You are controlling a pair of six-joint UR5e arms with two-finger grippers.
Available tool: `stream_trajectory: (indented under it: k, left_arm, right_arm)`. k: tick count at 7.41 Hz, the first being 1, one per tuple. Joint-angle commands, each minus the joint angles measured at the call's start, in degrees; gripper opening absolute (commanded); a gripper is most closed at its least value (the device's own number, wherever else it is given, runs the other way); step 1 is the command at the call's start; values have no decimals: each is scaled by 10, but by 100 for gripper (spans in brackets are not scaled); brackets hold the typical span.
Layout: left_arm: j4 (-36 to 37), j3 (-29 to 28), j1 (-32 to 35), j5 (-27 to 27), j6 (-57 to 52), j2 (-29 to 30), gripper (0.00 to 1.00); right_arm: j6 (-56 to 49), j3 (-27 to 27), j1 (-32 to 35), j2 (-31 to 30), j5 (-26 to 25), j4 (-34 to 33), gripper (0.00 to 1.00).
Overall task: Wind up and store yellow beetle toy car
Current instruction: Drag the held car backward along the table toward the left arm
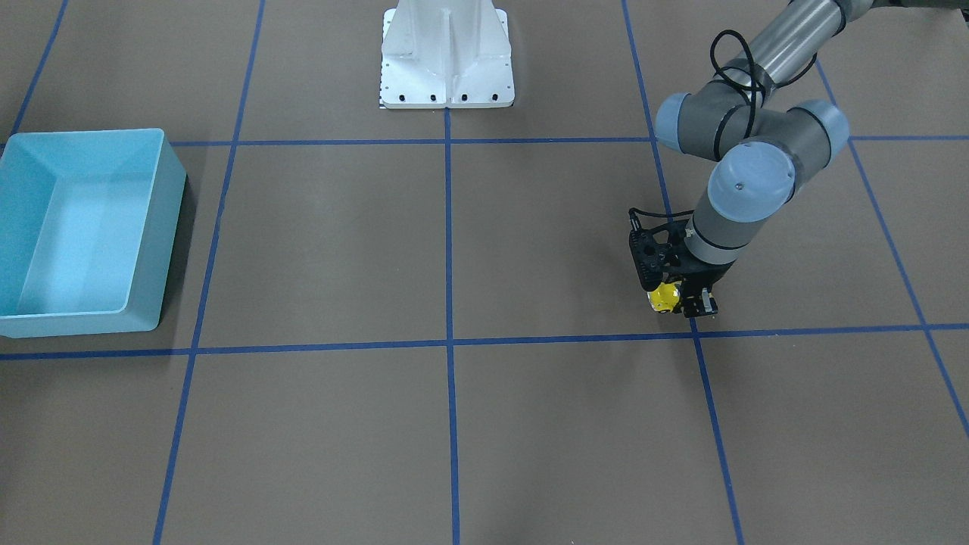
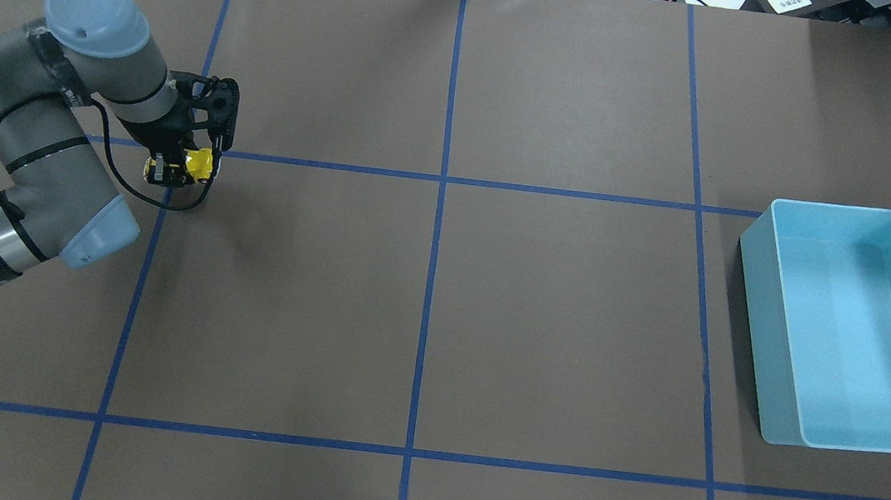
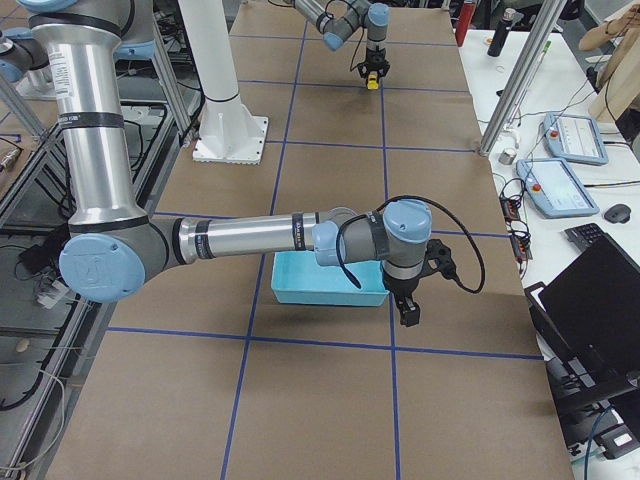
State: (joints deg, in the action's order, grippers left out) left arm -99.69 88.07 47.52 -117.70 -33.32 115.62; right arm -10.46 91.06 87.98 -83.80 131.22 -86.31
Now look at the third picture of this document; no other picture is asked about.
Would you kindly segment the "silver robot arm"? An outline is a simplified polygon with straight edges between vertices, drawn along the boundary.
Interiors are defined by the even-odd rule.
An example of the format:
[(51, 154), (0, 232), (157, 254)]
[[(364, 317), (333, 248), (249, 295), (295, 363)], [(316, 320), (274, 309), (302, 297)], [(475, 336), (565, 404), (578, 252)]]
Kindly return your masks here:
[(268, 252), (315, 253), (323, 266), (378, 260), (402, 325), (416, 325), (413, 292), (427, 276), (432, 215), (425, 200), (395, 197), (372, 212), (153, 220), (133, 191), (116, 80), (117, 50), (152, 39), (147, 1), (28, 1), (29, 26), (49, 60), (76, 209), (60, 257), (76, 293), (113, 303), (160, 273), (197, 260)]
[(336, 51), (359, 29), (367, 35), (365, 58), (351, 67), (365, 80), (368, 90), (377, 90), (390, 63), (386, 58), (386, 37), (390, 22), (390, 7), (369, 1), (343, 1), (345, 12), (336, 16), (329, 11), (330, 1), (322, 6), (318, 1), (286, 1), (307, 21), (315, 25), (327, 47)]

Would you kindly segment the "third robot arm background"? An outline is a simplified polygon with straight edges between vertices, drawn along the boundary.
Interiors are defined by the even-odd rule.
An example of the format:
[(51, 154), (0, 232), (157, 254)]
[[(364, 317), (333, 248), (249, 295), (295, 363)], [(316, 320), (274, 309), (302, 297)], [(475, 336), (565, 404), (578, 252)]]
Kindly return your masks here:
[(49, 65), (46, 50), (27, 27), (1, 31), (1, 75), (9, 83), (21, 80), (27, 72)]

